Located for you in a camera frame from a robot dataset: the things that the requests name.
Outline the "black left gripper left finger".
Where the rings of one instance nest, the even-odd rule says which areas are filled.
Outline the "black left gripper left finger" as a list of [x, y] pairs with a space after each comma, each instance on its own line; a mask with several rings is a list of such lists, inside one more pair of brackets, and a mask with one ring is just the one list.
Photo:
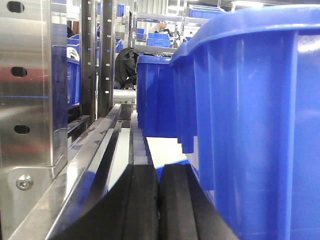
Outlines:
[[55, 240], [159, 239], [158, 178], [151, 164], [127, 165], [113, 188]]

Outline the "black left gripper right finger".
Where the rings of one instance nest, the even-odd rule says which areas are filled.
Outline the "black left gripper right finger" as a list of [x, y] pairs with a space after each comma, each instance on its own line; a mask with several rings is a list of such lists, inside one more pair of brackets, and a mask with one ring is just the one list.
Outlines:
[[237, 240], [189, 164], [164, 166], [159, 184], [161, 240]]

